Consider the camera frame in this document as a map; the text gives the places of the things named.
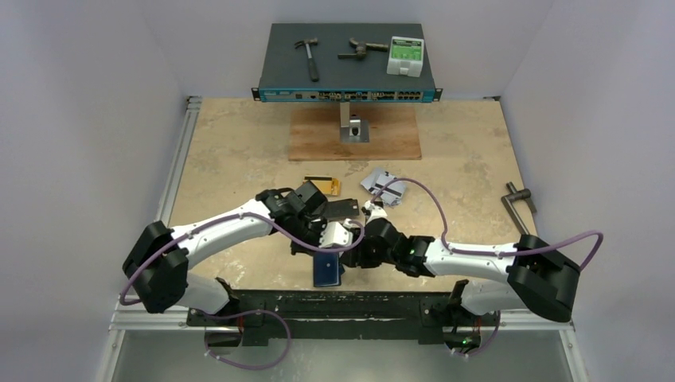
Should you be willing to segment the navy blue card holder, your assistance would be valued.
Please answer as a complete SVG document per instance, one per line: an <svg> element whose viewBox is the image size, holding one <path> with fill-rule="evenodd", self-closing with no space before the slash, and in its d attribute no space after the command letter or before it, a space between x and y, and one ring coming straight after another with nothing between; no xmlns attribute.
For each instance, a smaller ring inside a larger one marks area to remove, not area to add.
<svg viewBox="0 0 675 382"><path fill-rule="evenodd" d="M341 267L338 253L316 252L313 256L314 287L338 287L341 285Z"/></svg>

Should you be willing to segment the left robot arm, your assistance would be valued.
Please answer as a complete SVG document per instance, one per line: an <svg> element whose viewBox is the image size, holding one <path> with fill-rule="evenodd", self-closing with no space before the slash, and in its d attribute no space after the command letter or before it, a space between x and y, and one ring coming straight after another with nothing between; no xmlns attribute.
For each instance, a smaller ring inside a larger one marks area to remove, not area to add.
<svg viewBox="0 0 675 382"><path fill-rule="evenodd" d="M280 232L300 247L318 246L325 226L326 196L311 182L297 189L266 189L232 211L201 222L167 227L148 224L123 262L127 285L123 306L142 304L150 314L172 306L205 312L217 325L228 325L237 304L226 282L191 273L208 257L245 241Z"/></svg>

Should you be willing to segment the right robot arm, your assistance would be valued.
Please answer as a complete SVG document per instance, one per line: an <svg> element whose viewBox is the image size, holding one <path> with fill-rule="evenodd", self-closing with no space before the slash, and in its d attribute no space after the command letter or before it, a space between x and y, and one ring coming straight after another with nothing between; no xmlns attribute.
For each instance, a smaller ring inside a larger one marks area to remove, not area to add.
<svg viewBox="0 0 675 382"><path fill-rule="evenodd" d="M346 267L386 263L414 278L468 277L447 302L453 322L517 309L552 322L572 318L581 267L537 236L499 245L444 243L433 236L406 236L385 218L369 221L359 232L362 241L340 257Z"/></svg>

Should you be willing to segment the black card pile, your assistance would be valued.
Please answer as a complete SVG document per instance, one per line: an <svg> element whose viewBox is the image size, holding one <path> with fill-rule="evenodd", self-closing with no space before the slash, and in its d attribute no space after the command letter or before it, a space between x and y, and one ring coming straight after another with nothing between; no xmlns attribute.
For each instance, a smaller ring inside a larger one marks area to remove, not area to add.
<svg viewBox="0 0 675 382"><path fill-rule="evenodd" d="M349 198L338 201L329 201L326 204L323 216L327 220L344 220L347 218L358 217L360 212L358 200Z"/></svg>

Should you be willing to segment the plywood board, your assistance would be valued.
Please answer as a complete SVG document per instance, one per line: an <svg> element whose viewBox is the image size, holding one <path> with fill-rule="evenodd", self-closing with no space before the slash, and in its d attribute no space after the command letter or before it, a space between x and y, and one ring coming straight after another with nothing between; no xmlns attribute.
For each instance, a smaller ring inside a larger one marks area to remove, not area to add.
<svg viewBox="0 0 675 382"><path fill-rule="evenodd" d="M336 107L291 113L291 161L419 160L413 107L358 107L349 115Z"/></svg>

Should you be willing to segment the hammer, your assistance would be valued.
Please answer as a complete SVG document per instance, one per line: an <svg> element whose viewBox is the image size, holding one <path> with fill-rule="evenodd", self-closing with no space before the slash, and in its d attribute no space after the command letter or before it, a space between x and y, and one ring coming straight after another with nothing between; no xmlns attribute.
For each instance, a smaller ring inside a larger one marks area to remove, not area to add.
<svg viewBox="0 0 675 382"><path fill-rule="evenodd" d="M318 73L318 66L316 64L316 61L314 59L313 53L312 53L312 47L316 46L318 44L318 39L315 38L309 38L309 39L303 39L301 41L297 41L294 43L294 47L296 49L299 49L300 47L304 47L306 50L306 58L307 58L307 67L308 67L308 73L310 80L312 82L318 82L320 80L320 76Z"/></svg>

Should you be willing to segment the rusty metal clamp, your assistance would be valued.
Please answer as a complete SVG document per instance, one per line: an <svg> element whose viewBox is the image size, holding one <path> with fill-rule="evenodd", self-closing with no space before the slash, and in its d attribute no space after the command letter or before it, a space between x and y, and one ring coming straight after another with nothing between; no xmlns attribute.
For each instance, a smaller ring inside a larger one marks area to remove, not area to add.
<svg viewBox="0 0 675 382"><path fill-rule="evenodd" d="M345 59L364 60L369 51L387 52L389 50L388 44L358 41L353 37L349 39L349 45L353 48L353 52L339 53L337 55L337 58L339 60Z"/></svg>

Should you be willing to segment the white green box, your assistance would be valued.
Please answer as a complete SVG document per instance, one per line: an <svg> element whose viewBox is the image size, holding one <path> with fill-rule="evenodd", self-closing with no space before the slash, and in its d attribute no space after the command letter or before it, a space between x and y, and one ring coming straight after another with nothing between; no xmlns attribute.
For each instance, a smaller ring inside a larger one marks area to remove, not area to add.
<svg viewBox="0 0 675 382"><path fill-rule="evenodd" d="M424 39L392 36L386 73L394 76L421 76L424 64Z"/></svg>

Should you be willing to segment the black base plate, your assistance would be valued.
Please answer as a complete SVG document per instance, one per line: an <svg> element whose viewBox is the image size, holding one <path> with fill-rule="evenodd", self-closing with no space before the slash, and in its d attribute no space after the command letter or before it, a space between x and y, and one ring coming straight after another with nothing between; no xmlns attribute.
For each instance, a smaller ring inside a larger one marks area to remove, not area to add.
<svg viewBox="0 0 675 382"><path fill-rule="evenodd" d="M186 324L214 332L243 330L245 346L271 339L409 340L458 345L497 322L459 306L448 292L240 290L216 318L189 309Z"/></svg>

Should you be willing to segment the metal bracket stand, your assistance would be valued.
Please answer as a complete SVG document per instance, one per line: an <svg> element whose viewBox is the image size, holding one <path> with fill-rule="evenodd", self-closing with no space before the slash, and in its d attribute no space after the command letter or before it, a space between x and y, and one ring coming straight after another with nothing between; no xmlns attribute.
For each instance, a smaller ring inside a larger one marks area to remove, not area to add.
<svg viewBox="0 0 675 382"><path fill-rule="evenodd" d="M349 102L341 102L340 111L340 140L342 143L368 143L369 123L366 119L353 114Z"/></svg>

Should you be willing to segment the network switch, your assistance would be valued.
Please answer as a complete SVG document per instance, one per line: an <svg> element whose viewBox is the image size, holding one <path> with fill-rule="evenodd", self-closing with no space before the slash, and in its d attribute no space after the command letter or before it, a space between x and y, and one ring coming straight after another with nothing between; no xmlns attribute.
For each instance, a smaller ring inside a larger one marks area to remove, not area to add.
<svg viewBox="0 0 675 382"><path fill-rule="evenodd" d="M369 51L364 60L339 60L339 53L352 53L351 37L358 41L390 44L392 36L424 37L415 23L274 23L259 83L252 97L260 102L362 102L431 103L440 100L442 88L435 84L428 52L424 50L421 76L386 73L388 52ZM320 80L309 77L306 50L294 43L317 38L312 53Z"/></svg>

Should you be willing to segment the aluminium frame rail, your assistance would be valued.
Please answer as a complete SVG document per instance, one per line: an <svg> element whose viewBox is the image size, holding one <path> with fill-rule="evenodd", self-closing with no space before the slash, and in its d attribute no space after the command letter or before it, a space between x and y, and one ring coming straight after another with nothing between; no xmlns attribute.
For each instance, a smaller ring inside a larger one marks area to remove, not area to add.
<svg viewBox="0 0 675 382"><path fill-rule="evenodd" d="M191 97L174 149L169 173L159 202L157 217L162 220L184 215L186 204L200 193L196 185L198 151L206 147L205 138L215 138L221 131L240 127L243 131L237 143L252 141L255 131L267 132L275 148L271 156L283 180L294 180L310 170L320 170L321 162L290 162L286 159L291 128L291 113L311 107L266 107L243 99L208 99ZM483 209L495 219L493 228L486 230L489 239L513 237L514 229L497 201L509 179L520 181L521 175L501 104L495 99L451 99L439 103L422 103L413 107L419 129L423 156L419 160L396 161L394 166L413 173L415 177L430 176L443 163L439 148L442 143L464 140L474 151L474 159L492 166L486 172L483 198L467 203L471 209ZM253 290L255 279L246 277L249 264L246 255L234 259L238 283L244 290ZM288 279L298 276L299 262L293 262L274 282L263 283L260 290L307 290L301 284L291 285ZM448 292L449 282L407 279L394 275L392 268L373 275L374 292ZM186 324L188 310L174 307L166 314L146 314L138 306L118 306L109 329L107 353L97 373L99 381L160 381L175 380L180 366L185 366L189 381L242 380L245 373L237 368L217 366L212 359L197 362L195 346L179 346L181 339L198 341L204 329ZM484 381L585 381L588 378L578 348L576 329L572 322L555 323L538 318L525 310L507 310L501 319L485 331L497 330L498 336L489 349L472 361L468 356L447 354L429 366L431 358L439 357L443 344L421 345L409 340L320 340L293 339L288 358L275 368L275 380L363 380L366 376L379 379L373 353L359 356L355 361L339 362L334 356L319 357L318 346L370 345L408 346L424 351L421 362L391 364L388 371L399 380L484 380Z"/></svg>

